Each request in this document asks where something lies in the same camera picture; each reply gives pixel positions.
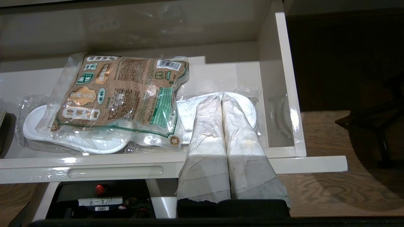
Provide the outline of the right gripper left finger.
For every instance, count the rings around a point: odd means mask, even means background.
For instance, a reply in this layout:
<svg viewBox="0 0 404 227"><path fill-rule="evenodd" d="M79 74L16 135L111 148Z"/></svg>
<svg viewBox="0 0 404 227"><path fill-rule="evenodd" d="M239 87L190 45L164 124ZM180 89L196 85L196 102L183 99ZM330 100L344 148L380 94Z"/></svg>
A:
<svg viewBox="0 0 404 227"><path fill-rule="evenodd" d="M221 98L209 96L196 109L177 200L221 202L231 198Z"/></svg>

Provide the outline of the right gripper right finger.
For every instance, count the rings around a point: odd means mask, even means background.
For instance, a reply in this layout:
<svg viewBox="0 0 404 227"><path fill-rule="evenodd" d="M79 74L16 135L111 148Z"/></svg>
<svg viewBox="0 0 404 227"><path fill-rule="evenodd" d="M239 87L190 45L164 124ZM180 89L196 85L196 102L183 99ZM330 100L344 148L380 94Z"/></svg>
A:
<svg viewBox="0 0 404 227"><path fill-rule="evenodd" d="M258 135L236 99L228 94L222 97L222 114L232 198L283 200L291 208L287 189L270 164Z"/></svg>

